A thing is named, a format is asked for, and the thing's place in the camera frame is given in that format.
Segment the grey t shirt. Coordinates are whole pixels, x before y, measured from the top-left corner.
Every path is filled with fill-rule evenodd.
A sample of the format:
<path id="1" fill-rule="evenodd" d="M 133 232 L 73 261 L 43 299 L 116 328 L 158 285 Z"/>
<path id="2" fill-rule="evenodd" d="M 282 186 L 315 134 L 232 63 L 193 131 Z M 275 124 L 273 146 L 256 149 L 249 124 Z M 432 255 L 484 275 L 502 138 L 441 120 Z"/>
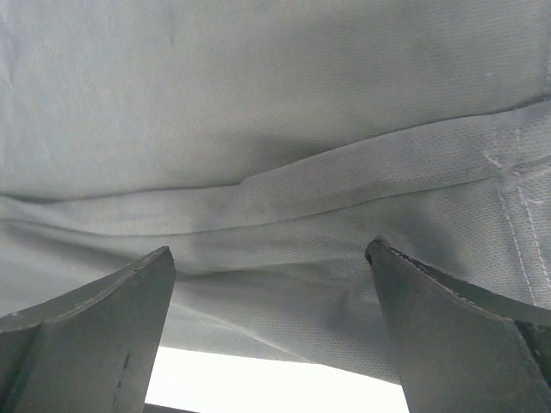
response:
<path id="1" fill-rule="evenodd" d="M 168 246 L 164 346 L 394 382 L 376 238 L 549 306 L 549 2 L 2 2 L 2 313 Z"/>

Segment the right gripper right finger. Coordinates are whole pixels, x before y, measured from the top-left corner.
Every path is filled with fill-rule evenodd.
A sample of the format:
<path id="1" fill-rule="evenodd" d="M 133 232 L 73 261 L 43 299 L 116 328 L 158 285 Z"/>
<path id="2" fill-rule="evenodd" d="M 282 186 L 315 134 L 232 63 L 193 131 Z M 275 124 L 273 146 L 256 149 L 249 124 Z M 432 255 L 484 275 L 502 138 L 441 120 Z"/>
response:
<path id="1" fill-rule="evenodd" d="M 550 311 L 366 249 L 411 412 L 548 412 Z"/>

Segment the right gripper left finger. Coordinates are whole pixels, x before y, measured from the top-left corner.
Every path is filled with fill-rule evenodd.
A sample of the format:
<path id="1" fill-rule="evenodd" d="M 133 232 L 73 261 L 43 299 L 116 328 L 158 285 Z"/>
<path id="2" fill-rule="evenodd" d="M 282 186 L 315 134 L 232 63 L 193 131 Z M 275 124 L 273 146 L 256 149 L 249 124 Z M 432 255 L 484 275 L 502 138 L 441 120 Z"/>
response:
<path id="1" fill-rule="evenodd" d="M 170 249 L 1 319 L 3 412 L 141 412 L 176 279 Z"/>

